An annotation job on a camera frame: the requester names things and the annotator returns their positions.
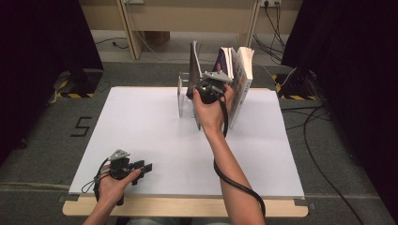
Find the book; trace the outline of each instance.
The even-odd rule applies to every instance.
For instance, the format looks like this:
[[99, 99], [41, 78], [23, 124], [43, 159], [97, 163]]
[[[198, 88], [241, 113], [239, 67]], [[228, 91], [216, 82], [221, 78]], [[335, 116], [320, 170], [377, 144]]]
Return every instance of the book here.
[[198, 41], [194, 40], [191, 42], [191, 54], [190, 54], [190, 75], [188, 78], [188, 90], [187, 97], [193, 99], [193, 88], [200, 82], [202, 78], [202, 70], [200, 69], [200, 63], [198, 58]]
[[[195, 40], [191, 43], [190, 75], [187, 90], [187, 97], [189, 99], [193, 97], [194, 86], [202, 78], [198, 52], [198, 41]], [[228, 83], [235, 92], [235, 98], [232, 101], [232, 108], [229, 113], [228, 127], [230, 128], [237, 121], [240, 109], [253, 81], [253, 55], [254, 50], [248, 47], [239, 47], [237, 52], [234, 48], [221, 47], [219, 48], [219, 54], [213, 67], [213, 71], [222, 71], [232, 80]]]
[[253, 55], [254, 50], [247, 47], [239, 47], [237, 52], [233, 48], [220, 48], [213, 68], [213, 71], [222, 70], [232, 79], [229, 84], [235, 92], [235, 98], [232, 101], [232, 109], [229, 113], [230, 128], [237, 121], [240, 109], [253, 81]]

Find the power outlet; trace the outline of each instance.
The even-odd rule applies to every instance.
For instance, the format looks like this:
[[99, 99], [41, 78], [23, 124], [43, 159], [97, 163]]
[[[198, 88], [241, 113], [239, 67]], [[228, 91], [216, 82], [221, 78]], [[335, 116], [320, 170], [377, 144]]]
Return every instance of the power outlet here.
[[278, 4], [279, 4], [279, 7], [280, 7], [281, 3], [282, 3], [282, 0], [261, 0], [260, 7], [265, 7], [266, 6], [265, 5], [266, 1], [268, 1], [268, 7], [269, 8], [275, 8], [275, 7], [278, 6]]

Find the person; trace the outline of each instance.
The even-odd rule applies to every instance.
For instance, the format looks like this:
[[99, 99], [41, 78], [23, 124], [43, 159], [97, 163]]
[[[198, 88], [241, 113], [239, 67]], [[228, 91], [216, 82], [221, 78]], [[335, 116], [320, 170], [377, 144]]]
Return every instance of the person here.
[[[225, 86], [222, 101], [226, 103], [227, 111], [231, 111], [234, 91], [229, 85]], [[223, 114], [218, 101], [204, 104], [199, 92], [193, 90], [193, 106], [197, 118], [205, 132], [219, 169], [230, 179], [251, 188], [248, 179], [240, 168], [229, 145], [223, 136]], [[110, 176], [103, 177], [99, 184], [99, 201], [84, 225], [104, 224], [111, 214], [117, 201], [121, 198], [124, 188], [139, 175], [139, 170], [132, 172], [125, 179], [117, 181]], [[251, 195], [220, 180], [222, 197], [231, 224], [265, 224], [258, 201]]]

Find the cable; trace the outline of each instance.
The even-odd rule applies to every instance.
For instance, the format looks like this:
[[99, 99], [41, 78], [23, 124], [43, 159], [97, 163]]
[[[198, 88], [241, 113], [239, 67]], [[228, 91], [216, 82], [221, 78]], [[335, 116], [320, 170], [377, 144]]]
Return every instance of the cable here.
[[[295, 112], [295, 111], [292, 111], [292, 113], [307, 114], [307, 113], [304, 113], [304, 112]], [[320, 115], [323, 115], [323, 114], [326, 114], [326, 113], [327, 113], [327, 112], [321, 113], [321, 114], [319, 114], [319, 115], [313, 115], [313, 118], [311, 118], [310, 120], [308, 120], [308, 122], [313, 121], [313, 120], [315, 120], [315, 119], [321, 119], [321, 120], [325, 120], [325, 121], [331, 121], [331, 120], [324, 119], [324, 118], [320, 117]], [[290, 130], [290, 129], [294, 129], [294, 128], [299, 128], [299, 127], [302, 127], [302, 126], [304, 126], [304, 124], [296, 125], [296, 126], [293, 126], [293, 127], [289, 127], [289, 128], [286, 128], [285, 130]]]
[[308, 106], [308, 107], [295, 107], [295, 108], [287, 108], [287, 109], [281, 109], [281, 111], [291, 111], [291, 110], [311, 110], [311, 109], [316, 109], [318, 107], [323, 107], [324, 105], [320, 106]]
[[275, 54], [274, 52], [278, 52], [278, 53], [283, 53], [282, 51], [279, 50], [275, 50], [269, 46], [267, 46], [266, 44], [264, 44], [256, 34], [253, 35], [254, 40], [257, 42], [258, 46], [261, 48], [261, 50], [263, 50], [264, 52], [268, 53], [269, 56], [271, 57], [272, 62], [274, 62], [275, 64], [280, 64], [278, 62], [275, 62], [273, 59], [275, 58], [278, 61], [282, 61], [282, 58], [280, 56], [278, 56], [277, 54]]
[[337, 189], [337, 187], [335, 187], [330, 180], [326, 177], [326, 175], [323, 173], [322, 169], [320, 168], [320, 166], [318, 165], [318, 163], [316, 162], [314, 155], [310, 149], [310, 145], [308, 144], [307, 141], [307, 124], [310, 120], [310, 118], [313, 116], [313, 114], [319, 110], [321, 108], [317, 107], [315, 108], [311, 114], [307, 117], [307, 119], [304, 122], [304, 128], [303, 128], [303, 135], [304, 135], [304, 141], [305, 141], [305, 146], [307, 147], [308, 153], [312, 159], [312, 161], [314, 162], [315, 167], [319, 170], [319, 172], [321, 173], [321, 175], [325, 178], [325, 180], [328, 182], [328, 184], [337, 192], [337, 194], [340, 196], [340, 198], [342, 198], [342, 200], [345, 202], [345, 204], [350, 208], [351, 212], [355, 215], [355, 217], [357, 218], [358, 222], [360, 224], [364, 224], [363, 221], [360, 219], [360, 216], [358, 215], [358, 213], [355, 211], [355, 209], [352, 207], [352, 205], [348, 202], [348, 200], [344, 197], [344, 195], [339, 191], [339, 189]]
[[[298, 113], [298, 114], [305, 114], [305, 115], [310, 115], [309, 113], [306, 113], [306, 112], [299, 112], [299, 111], [288, 111], [288, 112], [285, 112], [285, 113]], [[313, 119], [320, 119], [320, 120], [324, 120], [324, 121], [332, 121], [331, 119], [326, 119], [326, 118], [322, 118], [321, 117], [321, 115], [324, 115], [324, 114], [327, 114], [328, 112], [323, 112], [323, 113], [320, 113], [320, 114], [318, 114], [318, 115], [313, 115]]]
[[279, 41], [281, 43], [282, 49], [284, 50], [284, 47], [286, 45], [284, 44], [284, 42], [283, 42], [283, 40], [281, 38], [281, 31], [279, 30], [279, 23], [281, 21], [281, 3], [280, 2], [276, 2], [275, 5], [276, 5], [276, 14], [277, 14], [277, 17], [276, 17], [276, 30], [277, 30], [278, 36], [280, 38]]
[[[227, 110], [226, 110], [226, 104], [225, 104], [225, 102], [223, 102], [223, 101], [221, 100], [221, 98], [215, 93], [215, 91], [214, 91], [212, 88], [211, 88], [211, 91], [212, 91], [213, 94], [217, 97], [217, 100], [220, 102], [220, 104], [221, 104], [221, 106], [222, 106], [222, 114], [223, 114], [223, 117], [224, 117], [224, 131], [223, 131], [223, 136], [226, 137], [227, 129], [228, 129], [228, 112], [227, 112]], [[253, 196], [253, 197], [258, 201], [258, 203], [260, 204], [260, 207], [261, 207], [261, 212], [262, 212], [262, 214], [263, 214], [263, 218], [265, 219], [265, 216], [266, 216], [266, 205], [264, 204], [263, 199], [262, 199], [254, 190], [252, 190], [252, 189], [250, 189], [250, 188], [248, 188], [248, 187], [242, 186], [240, 183], [237, 183], [237, 182], [231, 180], [231, 179], [228, 178], [224, 173], [222, 173], [222, 171], [220, 170], [220, 168], [217, 166], [216, 159], [213, 160], [213, 166], [214, 166], [214, 170], [215, 170], [216, 174], [217, 174], [225, 183], [227, 183], [227, 184], [229, 184], [229, 185], [231, 185], [231, 186], [233, 186], [233, 187], [235, 187], [235, 188], [238, 188], [238, 189], [240, 189], [240, 190], [246, 192], [247, 194]]]
[[126, 46], [126, 47], [120, 47], [118, 44], [116, 44], [116, 42], [112, 42], [112, 44], [114, 44], [114, 46], [119, 48], [119, 49], [127, 49], [129, 47], [129, 45]]
[[106, 163], [108, 160], [109, 160], [109, 158], [106, 158], [106, 159], [100, 164], [99, 170], [97, 171], [96, 176], [94, 176], [94, 179], [93, 179], [92, 181], [88, 182], [87, 184], [85, 184], [85, 185], [82, 187], [82, 189], [81, 189], [82, 193], [87, 193], [88, 190], [89, 190], [93, 185], [95, 185], [95, 186], [94, 186], [94, 194], [96, 195], [96, 199], [97, 199], [97, 200], [99, 199], [99, 197], [100, 197], [100, 194], [99, 194], [99, 187], [100, 187], [100, 172], [102, 171], [103, 166], [105, 165], [105, 163]]
[[161, 58], [161, 57], [158, 57], [158, 53], [155, 52], [154, 50], [152, 50], [152, 49], [149, 47], [149, 45], [146, 43], [146, 41], [143, 39], [143, 37], [141, 37], [140, 33], [138, 33], [138, 31], [135, 31], [135, 33], [136, 33], [137, 36], [144, 42], [144, 44], [146, 45], [146, 47], [147, 47], [150, 51], [152, 51], [152, 52], [155, 54], [155, 57], [156, 57], [157, 59], [160, 59], [160, 60], [163, 60], [163, 61], [169, 61], [169, 60], [184, 60], [184, 61], [186, 61], [186, 60], [189, 60], [189, 59], [182, 59], [182, 58]]
[[102, 41], [96, 42], [96, 44], [101, 44], [102, 42], [108, 41], [108, 40], [113, 40], [113, 39], [126, 39], [125, 37], [112, 37], [108, 39], [104, 39]]
[[277, 9], [276, 9], [276, 12], [277, 12], [277, 28], [275, 28], [275, 25], [274, 25], [272, 19], [269, 17], [269, 14], [268, 14], [268, 11], [267, 11], [268, 6], [265, 7], [265, 12], [266, 12], [266, 14], [267, 14], [267, 17], [268, 17], [269, 22], [271, 23], [272, 29], [274, 30], [274, 38], [278, 39], [278, 41], [281, 43], [281, 45], [282, 45], [283, 48], [284, 48], [284, 43], [283, 43], [283, 40], [282, 40], [282, 38], [281, 38], [281, 34], [280, 34], [280, 32], [279, 32], [279, 20], [280, 20], [280, 18], [281, 18], [281, 15], [280, 15], [281, 8], [278, 7], [278, 5], [279, 5], [279, 4], [277, 4]]

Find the finger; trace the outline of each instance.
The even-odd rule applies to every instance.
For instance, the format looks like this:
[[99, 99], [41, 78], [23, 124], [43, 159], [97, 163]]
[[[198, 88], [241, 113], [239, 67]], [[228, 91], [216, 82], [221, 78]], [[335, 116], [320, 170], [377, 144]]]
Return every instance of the finger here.
[[225, 84], [224, 87], [225, 87], [225, 92], [232, 91], [232, 87], [230, 85]]
[[133, 172], [130, 172], [128, 176], [126, 176], [122, 181], [125, 185], [128, 185], [131, 181], [133, 181], [135, 178], [137, 178], [141, 174], [141, 170], [137, 169], [134, 170]]
[[199, 103], [203, 103], [202, 99], [200, 98], [200, 94], [198, 92], [198, 90], [196, 90], [196, 88], [193, 89], [193, 103], [199, 104]]

